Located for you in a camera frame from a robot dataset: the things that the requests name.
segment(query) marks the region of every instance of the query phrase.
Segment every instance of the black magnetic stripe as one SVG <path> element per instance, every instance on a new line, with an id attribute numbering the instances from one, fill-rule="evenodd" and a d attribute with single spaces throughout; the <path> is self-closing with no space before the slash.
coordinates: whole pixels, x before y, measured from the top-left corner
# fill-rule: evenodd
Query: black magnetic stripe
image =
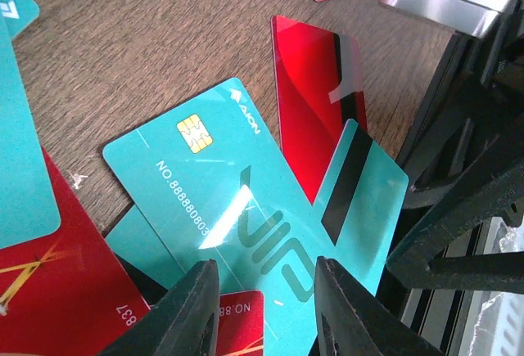
<path id="1" fill-rule="evenodd" d="M 146 275 L 143 271 L 135 268 L 131 263 L 129 263 L 124 258 L 118 256 L 116 258 L 120 261 L 120 264 L 124 267 L 125 272 L 128 274 L 131 281 L 138 288 L 138 291 L 142 294 L 142 297 L 149 305 L 154 305 L 164 297 L 167 293 L 161 284 L 153 280 L 151 277 Z"/>
<path id="2" fill-rule="evenodd" d="M 373 140 L 370 136 L 357 128 L 322 216 L 322 225 L 326 228 L 333 244 L 337 243 L 372 144 Z"/>
<path id="3" fill-rule="evenodd" d="M 338 83 L 340 84 L 342 82 L 342 49 L 341 49 L 341 39 L 340 36 L 336 33 L 333 33 L 333 37 L 335 39 L 335 56 L 337 58 L 337 77 L 338 77 Z M 352 65 L 344 65 L 344 67 L 351 71 L 353 73 L 353 66 Z M 354 92 L 352 92 L 350 95 L 346 95 L 345 93 L 342 93 L 344 97 L 341 99 L 341 117 L 342 117 L 342 125 L 346 124 L 346 121 L 348 119 L 354 119 L 358 120 L 357 115 L 357 103 L 356 103 L 356 95 Z"/>
<path id="4" fill-rule="evenodd" d="M 357 114 L 357 96 L 354 92 L 341 99 L 341 110 L 342 125 L 345 125 L 348 119 L 359 121 L 359 115 Z"/>

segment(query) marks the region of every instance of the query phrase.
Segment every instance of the printed number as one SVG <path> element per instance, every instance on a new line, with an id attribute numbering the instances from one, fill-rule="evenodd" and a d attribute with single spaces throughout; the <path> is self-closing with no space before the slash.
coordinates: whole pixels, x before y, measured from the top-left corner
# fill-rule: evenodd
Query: printed number
<path id="1" fill-rule="evenodd" d="M 116 312 L 120 315 L 122 320 L 125 321 L 126 326 L 131 326 L 137 321 L 137 317 L 133 315 L 133 311 L 128 309 L 127 305 L 117 307 Z"/>
<path id="2" fill-rule="evenodd" d="M 131 325 L 132 325 L 133 323 L 135 323 L 136 321 L 137 321 L 137 317 L 135 317 L 135 316 L 133 315 L 130 319 L 128 319 L 127 321 L 125 321 L 125 324 L 126 324 L 127 326 L 131 326 Z"/>
<path id="3" fill-rule="evenodd" d="M 226 308 L 220 307 L 220 316 L 223 317 L 224 315 L 231 315 L 231 307 L 228 306 Z"/>

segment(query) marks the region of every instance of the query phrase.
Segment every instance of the smart card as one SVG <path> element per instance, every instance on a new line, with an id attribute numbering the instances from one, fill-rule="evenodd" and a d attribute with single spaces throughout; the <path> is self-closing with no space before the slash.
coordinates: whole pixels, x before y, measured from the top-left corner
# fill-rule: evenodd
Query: smart card
<path id="1" fill-rule="evenodd" d="M 282 153 L 313 203 L 346 121 L 367 130 L 359 45 L 284 16 L 271 28 Z"/>
<path id="2" fill-rule="evenodd" d="M 48 235 L 60 224 L 4 20 L 0 19 L 0 248 Z"/>
<path id="3" fill-rule="evenodd" d="M 373 289 L 377 275 L 356 266 L 367 264 L 380 277 L 383 263 L 375 263 L 389 248 L 407 187 L 398 165 L 353 120 L 337 151 L 312 207 L 246 90 L 230 79 L 110 143 L 104 158 L 137 205 L 129 217 L 136 223 L 126 227 L 140 235 L 154 229 L 158 236 L 141 237 L 148 245 L 144 251 L 168 251 L 172 267 L 183 271 L 198 260 L 215 259 L 223 293 L 263 291 L 266 354 L 285 354 L 290 347 L 307 354 L 316 335 L 314 261 L 335 257 Z M 348 184 L 352 156 L 357 164 Z M 386 167 L 376 178 L 375 166 Z M 347 188 L 356 190 L 346 193 Z M 365 191 L 374 188 L 381 190 L 366 200 Z M 385 210 L 375 206 L 386 198 L 391 203 Z M 370 211 L 378 212 L 372 221 Z M 369 250 L 348 250 L 360 242 Z M 117 244 L 115 252 L 133 259 L 129 252 L 123 255 L 125 241 Z M 130 263 L 138 267 L 137 260 Z M 162 278 L 155 270 L 145 273 Z"/>
<path id="4" fill-rule="evenodd" d="M 0 0 L 0 12 L 14 38 L 38 17 L 40 9 L 34 0 Z"/>
<path id="5" fill-rule="evenodd" d="M 62 224 L 0 251 L 0 354 L 98 354 L 149 308 L 47 153 L 45 162 Z"/>
<path id="6" fill-rule="evenodd" d="M 166 289 L 185 274 L 136 205 L 109 232 L 106 243 L 115 254 Z"/>
<path id="7" fill-rule="evenodd" d="M 130 262 L 117 258 L 150 306 L 167 294 L 165 287 Z M 220 295 L 216 356 L 242 354 L 264 355 L 264 295 L 260 291 Z"/>
<path id="8" fill-rule="evenodd" d="M 316 336 L 314 262 L 338 256 L 238 79 L 103 155 L 182 270 L 214 259 L 221 293 L 263 292 L 266 354 L 307 354 Z"/>

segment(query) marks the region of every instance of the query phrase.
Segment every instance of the teal card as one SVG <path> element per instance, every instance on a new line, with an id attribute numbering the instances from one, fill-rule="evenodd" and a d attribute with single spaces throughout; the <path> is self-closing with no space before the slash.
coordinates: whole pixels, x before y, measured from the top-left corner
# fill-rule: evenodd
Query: teal card
<path id="1" fill-rule="evenodd" d="M 0 248 L 4 248 L 48 235 L 60 225 L 4 19 L 0 19 L 0 76 Z"/>
<path id="2" fill-rule="evenodd" d="M 237 79 L 110 143 L 104 157 L 137 204 L 108 236 L 113 251 L 167 288 L 197 260 L 217 260 L 223 293 L 264 292 L 269 355 L 309 352 L 318 255 L 375 293 L 408 183 L 351 120 L 312 208 Z"/>
<path id="3" fill-rule="evenodd" d="M 238 79 L 107 145 L 109 166 L 182 270 L 219 265 L 222 293 L 264 293 L 265 354 L 307 354 L 317 256 L 337 256 Z"/>
<path id="4" fill-rule="evenodd" d="M 371 294 L 377 293 L 408 175 L 363 131 L 348 120 L 318 190 L 313 209 L 346 269 Z"/>
<path id="5" fill-rule="evenodd" d="M 40 10 L 34 0 L 0 0 L 0 12 L 14 38 L 38 17 Z"/>
<path id="6" fill-rule="evenodd" d="M 106 236 L 106 242 L 114 253 L 166 289 L 185 274 L 136 205 Z"/>

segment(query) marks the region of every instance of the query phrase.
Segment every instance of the auoni logo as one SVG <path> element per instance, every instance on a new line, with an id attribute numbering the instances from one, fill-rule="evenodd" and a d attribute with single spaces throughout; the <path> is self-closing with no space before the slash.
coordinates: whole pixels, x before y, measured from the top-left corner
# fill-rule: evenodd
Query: auoni logo
<path id="1" fill-rule="evenodd" d="M 255 118 L 251 115 L 251 113 L 247 111 L 247 106 L 240 103 L 242 92 L 240 90 L 236 90 L 235 88 L 230 88 L 229 92 L 231 93 L 231 99 L 238 104 L 238 107 L 246 117 L 247 122 L 251 128 L 253 128 L 253 131 L 255 131 L 255 135 L 258 135 L 260 133 L 259 125 L 256 123 Z"/>
<path id="2" fill-rule="evenodd" d="M 240 187 L 250 186 L 251 183 L 251 167 L 248 166 L 240 173 Z M 253 263 L 258 264 L 262 259 L 266 258 L 268 254 L 280 243 L 286 235 L 291 231 L 291 225 L 289 222 L 283 222 L 283 213 L 280 210 L 269 217 L 262 225 L 260 225 L 253 233 L 247 231 L 249 210 L 244 210 L 238 217 L 238 238 L 243 246 L 251 248 L 257 246 L 260 241 L 270 232 L 273 228 L 277 227 L 276 230 L 265 240 L 262 244 L 258 245 L 256 250 L 253 252 L 251 259 Z M 306 302 L 313 295 L 313 280 L 314 280 L 314 263 L 305 251 L 304 246 L 296 237 L 288 238 L 284 244 L 282 244 L 269 259 L 260 268 L 260 273 L 263 275 L 268 274 L 273 268 L 286 256 L 288 253 L 295 252 L 296 256 L 304 266 L 305 270 L 311 277 L 311 287 L 304 288 L 296 276 L 293 268 L 289 264 L 282 266 L 282 275 L 286 280 L 287 284 L 295 294 L 296 298 L 301 302 Z"/>

